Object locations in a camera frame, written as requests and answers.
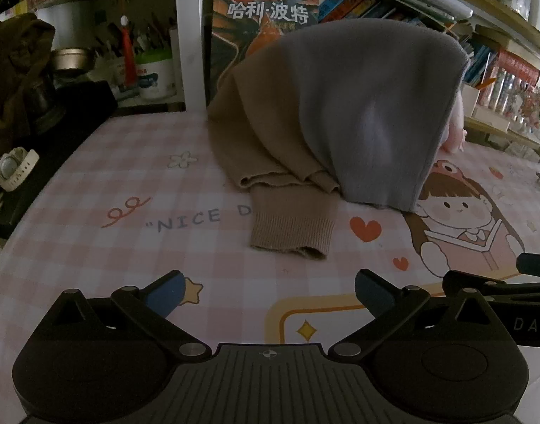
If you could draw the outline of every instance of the red heart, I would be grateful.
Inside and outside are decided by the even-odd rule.
[[[394,266],[398,268],[400,271],[407,271],[407,267],[410,265],[409,261],[407,261],[407,258],[394,258],[392,260],[394,263]]]
[[[489,169],[492,175],[494,175],[494,177],[497,178],[498,180],[501,180],[502,178],[504,178],[504,176],[498,169],[495,169],[493,167],[489,167]]]
[[[382,226],[373,220],[366,224],[362,218],[359,216],[354,216],[350,219],[350,229],[353,230],[353,233],[363,242],[372,242],[382,233]]]

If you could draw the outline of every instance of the ribbed cuff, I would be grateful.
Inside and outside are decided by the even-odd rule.
[[[326,218],[300,218],[255,213],[252,247],[281,252],[298,252],[307,258],[324,259],[334,222]]]

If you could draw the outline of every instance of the cartoon girl's hair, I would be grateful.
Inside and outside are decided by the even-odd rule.
[[[483,195],[492,204],[492,218],[495,220],[500,219],[505,224],[507,232],[515,237],[520,243],[522,249],[525,251],[525,246],[521,241],[520,235],[511,227],[509,222],[504,218],[502,212],[479,183],[475,182],[471,178],[464,177],[460,179],[445,175],[444,173],[432,172],[427,177],[421,192],[419,193],[419,199],[425,201],[429,196],[449,196],[449,197],[475,197],[480,199],[480,195]],[[423,219],[412,212],[402,212],[404,219],[407,223],[411,233],[411,242],[413,248],[418,255],[421,255],[421,246],[428,241],[425,231],[429,230]]]

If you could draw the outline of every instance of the pink checkered tablecloth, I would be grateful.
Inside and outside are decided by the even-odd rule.
[[[515,256],[540,253],[540,166],[472,144],[439,154],[419,215],[343,202],[326,260],[251,249],[248,193],[215,162],[205,119],[107,121],[26,213],[0,256],[0,424],[24,416],[11,368],[66,288],[105,297],[178,269],[186,296],[168,319],[212,348],[309,341],[327,349],[370,320],[354,297],[360,268],[437,294],[449,267],[520,279]]]

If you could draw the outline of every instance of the white watch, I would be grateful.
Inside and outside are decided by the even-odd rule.
[[[31,173],[39,156],[34,150],[27,152],[18,147],[0,157],[0,187],[13,191]]]

